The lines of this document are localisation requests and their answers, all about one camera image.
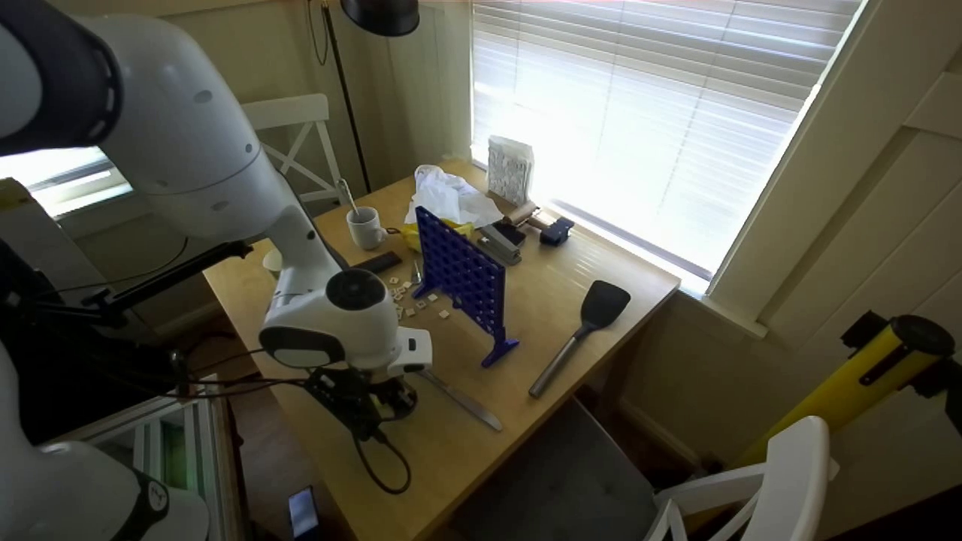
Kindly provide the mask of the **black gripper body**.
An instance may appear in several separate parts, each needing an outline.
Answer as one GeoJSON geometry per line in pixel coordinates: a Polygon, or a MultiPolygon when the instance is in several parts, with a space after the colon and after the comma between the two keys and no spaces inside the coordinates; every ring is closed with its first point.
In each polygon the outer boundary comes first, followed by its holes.
{"type": "Polygon", "coordinates": [[[358,368],[314,368],[305,388],[358,438],[373,438],[386,420],[408,416],[419,406],[404,378],[371,381],[358,368]]]}

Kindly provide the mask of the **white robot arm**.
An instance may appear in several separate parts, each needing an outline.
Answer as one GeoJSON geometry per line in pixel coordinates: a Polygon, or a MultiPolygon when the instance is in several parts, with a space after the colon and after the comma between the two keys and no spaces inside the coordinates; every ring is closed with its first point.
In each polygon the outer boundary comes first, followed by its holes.
{"type": "Polygon", "coordinates": [[[433,363],[433,340],[398,321],[373,270],[334,258],[187,31],[147,15],[73,17],[47,0],[0,0],[0,32],[2,152],[98,148],[185,233],[271,241],[284,270],[262,349],[298,368],[354,438],[411,413],[419,392],[404,375],[433,363]]]}

